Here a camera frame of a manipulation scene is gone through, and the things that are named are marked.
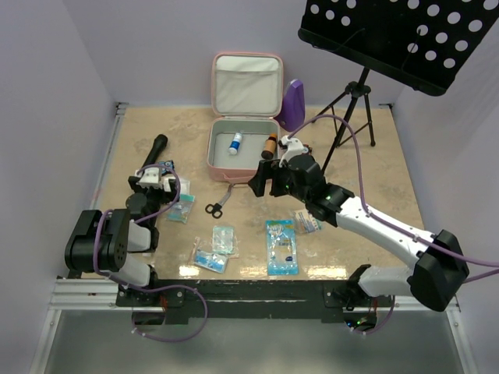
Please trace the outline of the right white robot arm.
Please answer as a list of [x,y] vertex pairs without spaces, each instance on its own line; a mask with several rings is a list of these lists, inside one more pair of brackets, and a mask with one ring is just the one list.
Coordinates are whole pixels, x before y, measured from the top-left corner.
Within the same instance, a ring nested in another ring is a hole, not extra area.
[[378,296],[412,296],[428,309],[443,312],[469,275],[454,234],[420,230],[364,206],[353,192],[327,182],[310,155],[289,162],[261,160],[248,185],[261,197],[267,183],[271,196],[296,198],[314,218],[368,239],[405,264],[395,268],[361,266],[347,287],[354,305],[364,306]]

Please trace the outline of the white blue small bottle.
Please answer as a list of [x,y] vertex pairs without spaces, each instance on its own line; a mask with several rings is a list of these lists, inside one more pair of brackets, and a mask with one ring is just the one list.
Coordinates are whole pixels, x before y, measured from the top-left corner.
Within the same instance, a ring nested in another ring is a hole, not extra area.
[[236,132],[233,139],[228,147],[228,152],[230,155],[236,155],[239,152],[241,146],[243,134],[241,132]]

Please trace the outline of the brown medicine bottle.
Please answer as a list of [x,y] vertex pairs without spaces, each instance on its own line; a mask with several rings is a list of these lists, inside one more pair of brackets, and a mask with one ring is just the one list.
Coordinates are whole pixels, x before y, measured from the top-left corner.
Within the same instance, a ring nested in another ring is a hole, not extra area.
[[278,135],[276,133],[271,133],[264,143],[264,148],[261,152],[261,157],[264,160],[272,160],[274,153],[277,148]]

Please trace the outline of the purple metronome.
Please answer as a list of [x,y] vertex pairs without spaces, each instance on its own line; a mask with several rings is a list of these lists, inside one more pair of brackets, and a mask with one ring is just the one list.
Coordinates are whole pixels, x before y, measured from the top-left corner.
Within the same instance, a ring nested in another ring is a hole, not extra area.
[[293,79],[289,82],[281,102],[281,111],[275,117],[287,132],[293,132],[304,123],[306,116],[303,82]]

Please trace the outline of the large blue packet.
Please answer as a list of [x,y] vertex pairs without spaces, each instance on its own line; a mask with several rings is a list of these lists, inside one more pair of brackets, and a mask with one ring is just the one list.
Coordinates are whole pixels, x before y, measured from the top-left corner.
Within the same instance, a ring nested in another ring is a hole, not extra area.
[[266,221],[267,274],[297,275],[296,233],[291,220]]

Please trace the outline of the black music stand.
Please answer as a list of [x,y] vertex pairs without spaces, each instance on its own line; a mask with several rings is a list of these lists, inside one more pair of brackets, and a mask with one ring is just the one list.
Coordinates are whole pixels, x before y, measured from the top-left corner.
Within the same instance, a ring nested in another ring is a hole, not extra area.
[[399,113],[426,130],[441,154],[458,152],[477,123],[490,71],[498,61],[496,1],[308,1],[299,39],[414,90]]

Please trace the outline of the teal blister pack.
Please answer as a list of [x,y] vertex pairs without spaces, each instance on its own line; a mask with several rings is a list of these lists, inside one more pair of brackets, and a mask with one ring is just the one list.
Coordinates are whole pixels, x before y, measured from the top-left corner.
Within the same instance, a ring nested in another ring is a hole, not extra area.
[[215,226],[212,231],[212,249],[216,253],[232,255],[234,253],[234,228]]

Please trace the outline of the bandage packet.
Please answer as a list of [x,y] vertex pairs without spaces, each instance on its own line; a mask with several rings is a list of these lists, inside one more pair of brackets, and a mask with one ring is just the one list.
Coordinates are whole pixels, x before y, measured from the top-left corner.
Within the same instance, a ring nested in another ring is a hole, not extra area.
[[311,234],[322,229],[321,223],[307,209],[293,211],[292,220],[300,234]]

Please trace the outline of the white gauze packet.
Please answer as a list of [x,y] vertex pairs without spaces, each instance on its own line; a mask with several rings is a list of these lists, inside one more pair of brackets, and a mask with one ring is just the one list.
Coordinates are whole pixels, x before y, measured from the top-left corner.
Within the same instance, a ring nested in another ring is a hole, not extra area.
[[181,195],[190,194],[190,180],[184,178],[180,179],[180,194]]

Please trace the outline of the black microphone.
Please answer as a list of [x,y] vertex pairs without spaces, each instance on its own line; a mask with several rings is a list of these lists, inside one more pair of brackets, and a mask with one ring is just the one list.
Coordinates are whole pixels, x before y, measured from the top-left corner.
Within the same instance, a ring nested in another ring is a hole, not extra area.
[[164,134],[159,134],[153,141],[152,147],[143,162],[142,168],[156,164],[161,153],[166,149],[168,145],[168,137]]

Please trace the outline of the pink medicine kit case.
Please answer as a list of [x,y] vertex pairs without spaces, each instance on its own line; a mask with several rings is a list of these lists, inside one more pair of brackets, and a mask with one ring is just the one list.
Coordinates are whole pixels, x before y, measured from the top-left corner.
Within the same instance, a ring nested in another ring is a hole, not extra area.
[[[256,173],[271,133],[280,134],[284,67],[276,55],[220,53],[211,69],[211,106],[217,115],[208,136],[207,167],[216,182],[246,183]],[[239,152],[228,147],[243,134]]]

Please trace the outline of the black handled scissors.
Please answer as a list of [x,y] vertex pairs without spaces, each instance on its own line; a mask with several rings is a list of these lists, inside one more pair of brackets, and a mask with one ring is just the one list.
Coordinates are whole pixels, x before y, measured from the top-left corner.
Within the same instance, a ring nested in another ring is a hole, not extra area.
[[205,212],[210,214],[215,219],[221,218],[223,215],[222,208],[226,204],[228,199],[231,197],[232,190],[234,189],[234,187],[235,184],[230,184],[228,186],[227,192],[222,196],[222,198],[218,202],[214,204],[207,204],[205,206]]

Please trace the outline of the owl pattern block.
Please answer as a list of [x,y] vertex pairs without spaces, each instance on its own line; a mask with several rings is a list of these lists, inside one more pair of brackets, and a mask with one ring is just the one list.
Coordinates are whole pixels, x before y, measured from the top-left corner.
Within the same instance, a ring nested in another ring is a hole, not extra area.
[[309,144],[303,144],[303,153],[311,155],[313,153],[313,148]]

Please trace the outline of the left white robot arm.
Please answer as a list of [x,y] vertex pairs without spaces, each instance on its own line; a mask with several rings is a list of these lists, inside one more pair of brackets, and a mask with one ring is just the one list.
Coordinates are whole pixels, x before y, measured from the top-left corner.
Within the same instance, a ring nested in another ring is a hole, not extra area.
[[133,194],[124,209],[102,212],[84,210],[65,247],[65,264],[81,273],[95,273],[134,287],[143,305],[161,298],[151,266],[132,254],[153,252],[159,242],[157,216],[179,201],[182,183],[174,175],[165,178],[152,168],[128,178]]

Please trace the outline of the teal topped zip bag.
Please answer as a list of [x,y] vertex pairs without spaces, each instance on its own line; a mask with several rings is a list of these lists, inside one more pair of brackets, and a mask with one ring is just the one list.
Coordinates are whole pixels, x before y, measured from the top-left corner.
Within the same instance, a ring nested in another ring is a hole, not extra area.
[[179,201],[167,211],[166,217],[169,221],[186,224],[196,199],[193,195],[181,194]]

